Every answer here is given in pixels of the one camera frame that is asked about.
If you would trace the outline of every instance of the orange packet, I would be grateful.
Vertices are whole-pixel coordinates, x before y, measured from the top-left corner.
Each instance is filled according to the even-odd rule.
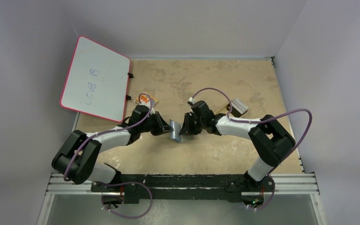
[[[154,103],[152,104],[152,106],[154,106],[156,103],[158,103],[158,99],[156,99],[155,97],[153,97],[152,95],[150,95],[149,93],[147,93],[147,92],[145,92],[147,95],[149,95],[150,96],[150,98],[152,98],[152,100],[154,100]],[[149,102],[149,99],[148,99],[148,97],[146,96],[146,95],[141,95],[140,96],[140,99],[139,99],[139,97],[137,97],[136,99],[135,99],[135,102],[137,103],[137,104],[139,104],[139,105],[141,105],[142,103],[144,103],[144,104],[147,104],[148,102]]]

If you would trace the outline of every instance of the black mounting plate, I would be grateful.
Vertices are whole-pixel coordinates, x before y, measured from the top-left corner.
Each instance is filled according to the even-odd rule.
[[[272,192],[273,185],[265,176],[258,185],[250,185],[243,174],[121,174],[121,182],[137,181],[146,185],[154,199],[171,200],[227,200],[242,202],[242,192]],[[120,187],[105,187],[92,184],[91,192],[119,192]],[[140,185],[126,185],[125,204],[139,203],[149,199],[148,192]]]

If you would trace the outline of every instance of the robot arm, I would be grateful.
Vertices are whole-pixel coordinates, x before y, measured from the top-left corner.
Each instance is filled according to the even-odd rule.
[[[261,119],[236,118],[240,122],[234,122],[231,121],[232,117],[228,118],[225,114],[215,115],[204,101],[190,104],[192,112],[185,114],[180,135],[197,135],[204,129],[209,134],[250,139],[259,154],[255,163],[244,174],[245,179],[250,182],[260,182],[288,157],[295,145],[293,137],[277,120],[260,124],[251,123],[267,120],[273,117],[271,115]]]
[[[81,184],[86,180],[100,181],[102,183],[117,182],[117,180],[114,179],[115,177],[120,177],[115,176],[120,173],[118,170],[107,164],[96,164],[97,156],[100,152],[118,146],[130,145],[139,139],[140,134],[144,132],[151,132],[152,135],[157,136],[172,131],[172,128],[162,119],[159,112],[154,111],[152,111],[150,116],[141,124],[130,129],[116,131],[140,122],[148,111],[148,107],[138,105],[129,117],[128,123],[123,122],[119,126],[111,129],[112,132],[105,132],[91,139],[70,166],[68,178],[75,184]],[[78,149],[88,137],[96,134],[97,133],[83,133],[79,130],[73,131],[54,157],[52,161],[53,169],[64,174],[76,149]]]

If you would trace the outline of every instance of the small whiteboard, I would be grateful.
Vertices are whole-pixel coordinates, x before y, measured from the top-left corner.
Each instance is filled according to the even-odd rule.
[[[61,106],[122,121],[129,69],[128,57],[80,36],[61,94]]]

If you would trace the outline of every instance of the white enclosure wall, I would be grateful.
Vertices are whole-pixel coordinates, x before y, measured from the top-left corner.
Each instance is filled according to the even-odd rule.
[[[306,0],[62,0],[79,35],[129,57],[270,57]]]
[[[329,224],[360,224],[360,1],[309,0],[275,63],[287,109],[313,113],[300,154]],[[296,137],[306,118],[291,116]]]
[[[74,113],[59,105],[76,35],[56,0],[0,0],[0,225],[37,221]]]

